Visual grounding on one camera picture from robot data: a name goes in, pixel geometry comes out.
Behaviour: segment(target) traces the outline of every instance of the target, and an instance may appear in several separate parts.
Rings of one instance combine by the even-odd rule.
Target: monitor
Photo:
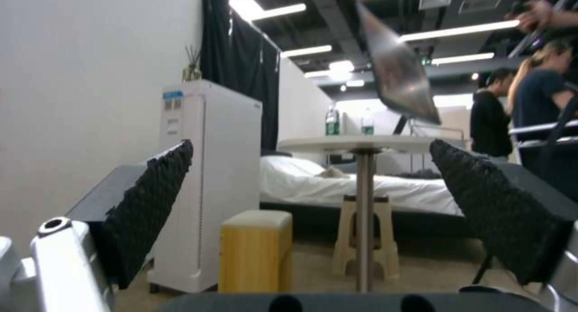
[[[362,4],[357,3],[357,11],[380,100],[406,119],[440,125],[428,78],[415,52]]]

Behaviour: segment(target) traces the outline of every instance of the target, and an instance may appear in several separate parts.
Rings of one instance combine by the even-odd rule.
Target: woman
[[[562,77],[571,60],[568,44],[551,41],[522,63],[508,92],[508,112],[515,127],[558,121],[574,96]]]

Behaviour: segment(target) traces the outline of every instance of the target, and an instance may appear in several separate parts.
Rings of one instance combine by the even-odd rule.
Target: yellow wooden cube stool
[[[249,210],[221,225],[219,292],[289,292],[293,216]]]

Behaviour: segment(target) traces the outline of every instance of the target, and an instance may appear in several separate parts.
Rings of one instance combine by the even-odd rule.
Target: black shirt
[[[527,127],[558,121],[560,109],[552,101],[555,93],[565,90],[564,78],[553,70],[534,69],[522,79],[512,118],[516,127]]]
[[[470,134],[471,149],[490,156],[508,156],[512,153],[512,142],[508,136],[510,117],[496,96],[487,90],[473,95]]]

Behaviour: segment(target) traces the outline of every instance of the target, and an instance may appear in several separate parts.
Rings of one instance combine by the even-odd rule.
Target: plastic water bottle
[[[339,111],[331,104],[326,113],[326,135],[339,135]]]
[[[363,135],[373,135],[373,116],[371,114],[371,110],[367,108],[365,110],[365,115],[361,118],[361,133]]]

